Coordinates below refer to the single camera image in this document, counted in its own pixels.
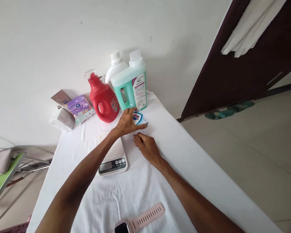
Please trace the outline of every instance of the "bottle label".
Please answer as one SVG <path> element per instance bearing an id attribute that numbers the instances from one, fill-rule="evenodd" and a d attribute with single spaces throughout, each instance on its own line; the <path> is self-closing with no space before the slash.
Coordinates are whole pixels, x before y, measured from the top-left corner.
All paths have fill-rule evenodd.
<path id="1" fill-rule="evenodd" d="M 117 112 L 117 107 L 116 107 L 117 106 L 117 104 L 116 104 L 117 101 L 114 98 L 115 97 L 112 98 L 110 105 L 111 105 L 111 108 L 113 109 L 113 111 Z"/>
<path id="2" fill-rule="evenodd" d="M 132 80 L 133 91 L 136 101 L 136 107 L 138 109 L 143 108 L 146 105 L 146 79 L 145 73 L 139 75 Z"/>

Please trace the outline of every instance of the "white wall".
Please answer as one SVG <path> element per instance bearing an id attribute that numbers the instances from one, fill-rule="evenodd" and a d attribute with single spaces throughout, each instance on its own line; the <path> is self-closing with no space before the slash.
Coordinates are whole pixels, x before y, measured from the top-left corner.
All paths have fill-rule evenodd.
<path id="1" fill-rule="evenodd" d="M 287 74 L 285 77 L 283 77 L 281 80 L 279 80 L 277 83 L 275 83 L 275 85 L 272 86 L 269 90 L 277 88 L 277 87 L 285 86 L 288 84 L 291 84 L 291 72 Z"/>
<path id="2" fill-rule="evenodd" d="M 148 90 L 179 118 L 231 1 L 0 0 L 0 136 L 54 150 L 50 97 L 89 92 L 83 74 L 115 50 L 141 49 Z"/>

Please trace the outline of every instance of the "smartwatch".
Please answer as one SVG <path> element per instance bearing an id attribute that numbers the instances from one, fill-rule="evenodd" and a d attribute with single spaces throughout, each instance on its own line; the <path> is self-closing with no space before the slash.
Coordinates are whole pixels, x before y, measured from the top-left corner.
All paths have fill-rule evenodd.
<path id="1" fill-rule="evenodd" d="M 148 211 L 141 214 L 138 218 L 124 219 L 115 225 L 112 233 L 137 233 L 141 228 L 161 217 L 165 213 L 165 208 L 161 203 L 156 204 Z"/>

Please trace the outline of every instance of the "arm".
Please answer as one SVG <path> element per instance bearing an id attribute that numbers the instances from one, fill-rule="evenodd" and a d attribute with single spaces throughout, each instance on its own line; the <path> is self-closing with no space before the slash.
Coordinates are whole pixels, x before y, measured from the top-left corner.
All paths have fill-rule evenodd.
<path id="1" fill-rule="evenodd" d="M 133 138 L 135 145 L 143 156 L 166 178 L 198 233 L 223 231 L 244 233 L 233 221 L 172 169 L 168 162 L 161 157 L 153 137 L 138 133 Z"/>
<path id="2" fill-rule="evenodd" d="M 135 109 L 124 110 L 117 126 L 73 170 L 54 197 L 36 233 L 70 232 L 83 195 L 111 146 L 119 137 L 146 128 L 146 125 L 134 125 Z"/>

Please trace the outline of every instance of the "kitchen scale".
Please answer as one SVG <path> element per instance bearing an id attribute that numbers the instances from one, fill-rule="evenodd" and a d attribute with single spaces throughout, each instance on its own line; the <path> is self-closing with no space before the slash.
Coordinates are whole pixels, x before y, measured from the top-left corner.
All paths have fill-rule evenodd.
<path id="1" fill-rule="evenodd" d="M 99 135 L 96 138 L 96 145 L 99 145 L 108 134 Z M 112 175 L 120 172 L 124 172 L 127 170 L 128 164 L 125 155 L 125 151 L 123 148 L 123 144 L 121 138 L 115 141 L 112 145 L 106 157 L 102 161 L 98 174 L 101 176 Z"/>

